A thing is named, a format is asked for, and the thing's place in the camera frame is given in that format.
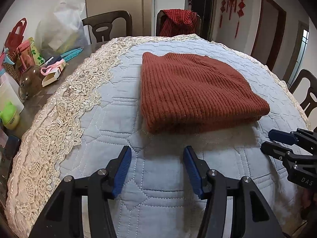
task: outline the red plaid garment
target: red plaid garment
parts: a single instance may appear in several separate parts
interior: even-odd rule
[[[163,10],[167,19],[160,31],[161,37],[173,37],[177,35],[188,35],[196,32],[197,13],[181,10],[171,9]]]

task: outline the silver bolt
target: silver bolt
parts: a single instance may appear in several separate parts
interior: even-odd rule
[[[245,181],[245,182],[247,182],[247,183],[251,182],[251,178],[248,177],[248,176],[243,176],[243,177],[242,177],[242,180]]]
[[[218,172],[217,172],[217,170],[215,170],[215,169],[210,169],[210,170],[209,170],[209,174],[210,174],[211,176],[216,176],[216,175],[218,174]]]
[[[64,181],[65,182],[70,182],[72,180],[72,178],[73,178],[72,176],[65,176],[64,177]]]
[[[106,173],[107,173],[107,170],[106,170],[106,169],[99,169],[99,170],[98,170],[98,174],[99,174],[100,176],[104,176]]]

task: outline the dining table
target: dining table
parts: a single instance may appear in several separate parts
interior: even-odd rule
[[[269,104],[270,112],[229,129],[151,134],[140,109],[145,52],[197,54],[227,63]],[[68,62],[58,81],[24,106],[10,133],[22,143],[13,160],[6,201],[8,225],[20,238],[29,236],[65,176],[90,176],[118,157],[123,146],[132,150],[131,163],[120,195],[109,200],[117,237],[197,236],[206,201],[189,183],[183,166],[186,146],[226,177],[250,177],[283,231],[292,233],[302,223],[301,189],[287,180],[282,162],[264,155],[260,147],[271,129],[311,130],[310,123],[285,82],[256,59],[223,44],[196,34],[120,37],[92,44]],[[227,197],[223,237],[230,237],[232,209],[232,197]],[[87,197],[82,198],[82,223],[84,236],[91,237]]]

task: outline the lace trim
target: lace trim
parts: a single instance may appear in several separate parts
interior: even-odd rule
[[[13,160],[8,181],[7,219],[11,229],[20,237],[27,237],[45,203],[60,183],[59,164],[76,145],[80,145],[83,130],[79,118],[85,111],[100,103],[98,87],[112,79],[111,68],[120,63],[120,56],[132,46],[145,42],[198,39],[195,34],[167,37],[126,37],[112,39],[78,66],[40,110],[31,128],[23,135],[18,154]],[[290,97],[304,119],[310,123],[299,103],[280,81],[254,58],[232,50],[266,69]]]

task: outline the folded garment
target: folded garment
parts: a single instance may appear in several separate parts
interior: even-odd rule
[[[188,35],[196,32],[196,12],[181,9],[163,10],[163,12],[166,14],[167,19],[159,33],[161,37]]]
[[[141,112],[151,133],[229,128],[269,111],[268,103],[224,62],[193,54],[143,54]]]

